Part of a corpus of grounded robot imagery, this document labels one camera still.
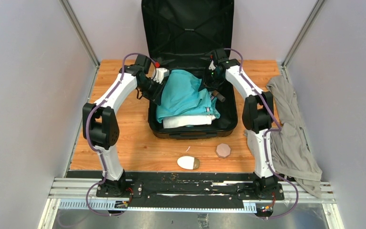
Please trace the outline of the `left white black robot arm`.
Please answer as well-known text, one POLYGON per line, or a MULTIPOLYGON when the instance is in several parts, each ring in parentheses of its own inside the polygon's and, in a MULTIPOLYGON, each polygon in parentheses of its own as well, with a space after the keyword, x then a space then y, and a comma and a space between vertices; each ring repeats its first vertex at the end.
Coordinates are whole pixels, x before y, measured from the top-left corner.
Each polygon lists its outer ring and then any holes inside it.
POLYGON ((82 108, 83 137, 98 154, 102 166, 100 183, 108 185, 108 190, 115 197, 122 197, 127 191, 124 169, 116 148, 120 135, 116 113, 134 90, 138 90, 147 100, 160 105, 164 88, 164 83, 155 76, 147 77, 149 68, 158 68, 159 63, 141 53, 135 53, 135 56, 134 64, 122 64, 116 80, 98 100, 86 103, 82 108))

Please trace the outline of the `teal shirt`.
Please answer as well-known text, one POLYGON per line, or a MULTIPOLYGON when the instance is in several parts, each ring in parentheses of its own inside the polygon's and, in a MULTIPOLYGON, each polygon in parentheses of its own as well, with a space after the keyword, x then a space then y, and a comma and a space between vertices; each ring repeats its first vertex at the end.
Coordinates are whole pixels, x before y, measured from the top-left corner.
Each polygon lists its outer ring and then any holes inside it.
POLYGON ((156 107, 156 121, 179 115, 215 115, 217 98, 207 89, 199 89, 201 80, 185 70, 172 70, 162 93, 162 104, 156 107))

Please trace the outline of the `white round compact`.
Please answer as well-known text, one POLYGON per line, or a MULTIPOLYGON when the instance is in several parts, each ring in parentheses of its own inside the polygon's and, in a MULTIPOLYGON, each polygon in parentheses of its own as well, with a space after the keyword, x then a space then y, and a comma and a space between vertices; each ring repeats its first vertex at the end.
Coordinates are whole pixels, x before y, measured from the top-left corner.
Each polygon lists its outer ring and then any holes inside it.
POLYGON ((179 167, 187 170, 196 170, 200 167, 200 160, 193 156, 182 156, 177 159, 179 167))

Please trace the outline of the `white shirt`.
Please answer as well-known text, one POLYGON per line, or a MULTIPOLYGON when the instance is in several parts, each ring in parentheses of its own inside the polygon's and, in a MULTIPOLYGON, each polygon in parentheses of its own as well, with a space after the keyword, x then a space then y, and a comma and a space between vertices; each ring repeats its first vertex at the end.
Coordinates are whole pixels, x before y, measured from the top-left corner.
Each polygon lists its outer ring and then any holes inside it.
POLYGON ((162 120, 164 128, 183 126, 210 125, 216 116, 213 114, 170 116, 162 120))

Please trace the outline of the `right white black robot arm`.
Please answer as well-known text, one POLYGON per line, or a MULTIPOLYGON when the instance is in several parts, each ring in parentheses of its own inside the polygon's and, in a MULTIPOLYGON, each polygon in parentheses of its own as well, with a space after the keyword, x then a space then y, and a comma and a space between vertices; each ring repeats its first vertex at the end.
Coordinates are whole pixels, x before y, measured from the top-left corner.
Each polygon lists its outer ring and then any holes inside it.
POLYGON ((244 99, 242 122, 246 128, 247 145, 255 159, 254 195, 265 199, 277 184, 271 164, 270 136, 274 117, 273 95, 256 86, 243 71, 243 61, 230 59, 227 48, 211 51, 210 65, 205 71, 202 85, 216 91, 228 81, 244 99))

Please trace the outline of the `brown grey cylinder bottle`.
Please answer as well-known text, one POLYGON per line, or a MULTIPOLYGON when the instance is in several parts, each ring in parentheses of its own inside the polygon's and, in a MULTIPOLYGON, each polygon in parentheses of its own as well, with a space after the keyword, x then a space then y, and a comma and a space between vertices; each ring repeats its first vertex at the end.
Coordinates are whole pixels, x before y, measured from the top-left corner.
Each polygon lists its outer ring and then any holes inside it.
POLYGON ((217 90, 214 90, 213 92, 212 92, 212 95, 215 97, 215 98, 217 98, 220 102, 224 102, 225 100, 226 100, 226 98, 221 94, 221 93, 219 93, 217 90))

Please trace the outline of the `black suitcase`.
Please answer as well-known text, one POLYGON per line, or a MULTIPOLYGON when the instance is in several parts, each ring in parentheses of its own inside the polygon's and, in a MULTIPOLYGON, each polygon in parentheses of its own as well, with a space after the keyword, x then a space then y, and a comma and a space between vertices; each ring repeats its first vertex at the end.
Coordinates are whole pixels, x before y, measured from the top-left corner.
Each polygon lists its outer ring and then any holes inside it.
MULTIPOLYGON (((232 0, 143 0, 142 18, 149 56, 161 67, 182 69, 202 78, 212 51, 225 48, 230 54, 234 23, 232 0)), ((210 125, 165 129, 156 120, 156 104, 149 103, 148 123, 163 139, 201 139, 229 136, 238 123, 234 88, 224 82, 218 91, 220 118, 210 125)))

